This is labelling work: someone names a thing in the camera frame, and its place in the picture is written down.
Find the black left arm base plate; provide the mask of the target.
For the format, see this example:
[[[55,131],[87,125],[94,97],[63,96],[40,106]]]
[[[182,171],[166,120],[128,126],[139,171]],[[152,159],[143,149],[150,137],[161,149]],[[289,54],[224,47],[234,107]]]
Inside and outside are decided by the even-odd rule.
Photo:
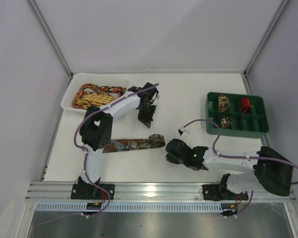
[[[115,184],[105,184],[101,183],[99,185],[101,188],[109,192],[110,199],[114,198],[115,194]],[[100,189],[94,187],[91,184],[79,184],[75,183],[72,187],[71,199],[74,200],[102,200],[103,195]]]

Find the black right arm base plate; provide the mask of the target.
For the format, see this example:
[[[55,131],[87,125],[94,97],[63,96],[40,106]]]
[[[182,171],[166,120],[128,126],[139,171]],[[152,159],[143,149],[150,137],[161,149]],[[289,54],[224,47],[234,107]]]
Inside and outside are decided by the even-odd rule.
[[[219,184],[205,184],[202,185],[202,194],[205,200],[210,201],[223,201],[223,200],[242,200],[249,199],[247,192],[235,194]]]

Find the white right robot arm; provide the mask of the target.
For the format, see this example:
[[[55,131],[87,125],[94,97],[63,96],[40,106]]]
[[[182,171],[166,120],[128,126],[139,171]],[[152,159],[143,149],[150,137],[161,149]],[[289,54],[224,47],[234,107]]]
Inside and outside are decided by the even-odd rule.
[[[233,194],[265,189],[277,196],[289,196],[293,166],[270,147],[257,152],[215,151],[213,148],[190,148],[180,139],[172,139],[165,148],[166,160],[183,164],[194,171],[228,170],[221,179],[221,189]]]

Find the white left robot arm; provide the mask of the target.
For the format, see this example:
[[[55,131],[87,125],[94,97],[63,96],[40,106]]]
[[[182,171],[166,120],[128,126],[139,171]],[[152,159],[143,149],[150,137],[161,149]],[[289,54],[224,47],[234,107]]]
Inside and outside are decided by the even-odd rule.
[[[74,133],[74,145],[85,153],[81,179],[96,188],[100,180],[100,162],[105,146],[110,142],[113,122],[131,110],[138,110],[138,121],[151,127],[156,110],[154,101],[159,84],[146,83],[144,87],[133,86],[113,102],[87,109],[83,121]]]

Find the orange grey floral tie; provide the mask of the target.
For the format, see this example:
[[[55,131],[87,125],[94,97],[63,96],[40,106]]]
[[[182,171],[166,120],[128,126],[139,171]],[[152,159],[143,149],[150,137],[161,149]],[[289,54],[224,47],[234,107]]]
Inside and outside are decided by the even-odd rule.
[[[161,134],[152,134],[144,139],[111,139],[109,144],[104,147],[103,153],[158,149],[164,146],[164,136]]]

